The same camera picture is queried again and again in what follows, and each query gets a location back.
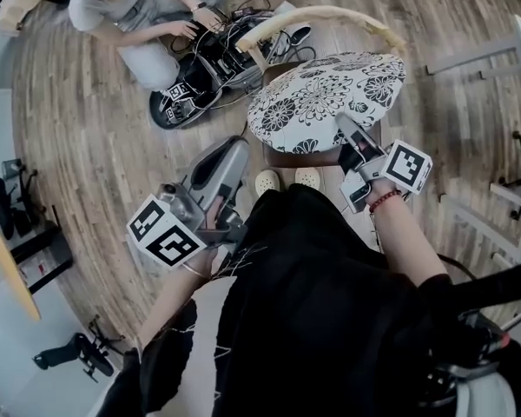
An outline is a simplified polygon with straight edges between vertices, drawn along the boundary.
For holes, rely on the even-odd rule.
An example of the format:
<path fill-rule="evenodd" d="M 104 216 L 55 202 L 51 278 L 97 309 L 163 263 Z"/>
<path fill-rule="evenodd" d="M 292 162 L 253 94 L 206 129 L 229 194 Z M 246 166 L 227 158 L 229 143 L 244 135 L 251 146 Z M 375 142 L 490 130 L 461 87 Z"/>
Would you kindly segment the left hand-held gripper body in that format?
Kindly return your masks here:
<path fill-rule="evenodd" d="M 149 195 L 126 224 L 137 249 L 166 269 L 181 266 L 207 248 L 235 248 L 246 228 L 235 210 L 237 190 L 204 190 L 191 187 L 190 177 L 161 185 Z M 205 215 L 214 199 L 225 200 L 216 230 L 205 229 Z"/>

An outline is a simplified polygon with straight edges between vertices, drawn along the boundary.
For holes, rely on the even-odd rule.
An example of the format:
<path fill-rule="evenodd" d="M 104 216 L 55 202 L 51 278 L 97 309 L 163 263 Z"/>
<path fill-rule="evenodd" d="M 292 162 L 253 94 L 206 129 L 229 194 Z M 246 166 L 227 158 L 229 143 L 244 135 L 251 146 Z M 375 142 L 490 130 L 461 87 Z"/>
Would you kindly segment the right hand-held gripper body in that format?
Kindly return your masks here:
<path fill-rule="evenodd" d="M 344 171 L 340 192 L 354 213 L 367 206 L 366 198 L 373 191 L 373 182 L 387 179 L 407 198 L 418 195 L 432 169 L 432 159 L 423 151 L 401 140 L 382 149 L 380 146 L 344 145 L 339 157 Z"/>

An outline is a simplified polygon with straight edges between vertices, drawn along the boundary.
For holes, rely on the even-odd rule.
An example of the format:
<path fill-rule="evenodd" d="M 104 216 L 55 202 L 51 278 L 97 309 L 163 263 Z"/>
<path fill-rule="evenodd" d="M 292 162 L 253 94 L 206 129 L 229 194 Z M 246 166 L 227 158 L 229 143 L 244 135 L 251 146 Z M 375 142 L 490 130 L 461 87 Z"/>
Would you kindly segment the person's right hand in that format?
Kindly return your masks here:
<path fill-rule="evenodd" d="M 384 195 L 393 192 L 396 185 L 386 178 L 374 179 L 371 181 L 371 191 L 366 197 L 367 204 L 373 204 Z"/>

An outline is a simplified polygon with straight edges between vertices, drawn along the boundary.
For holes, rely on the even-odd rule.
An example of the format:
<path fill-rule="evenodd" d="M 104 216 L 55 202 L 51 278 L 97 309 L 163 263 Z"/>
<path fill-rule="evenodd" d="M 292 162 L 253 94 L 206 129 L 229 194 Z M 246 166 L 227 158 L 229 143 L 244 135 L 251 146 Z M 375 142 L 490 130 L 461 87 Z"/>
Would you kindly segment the person's left hand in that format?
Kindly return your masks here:
<path fill-rule="evenodd" d="M 218 195 L 205 215 L 205 229 L 216 230 L 219 213 L 224 205 L 224 198 Z"/>

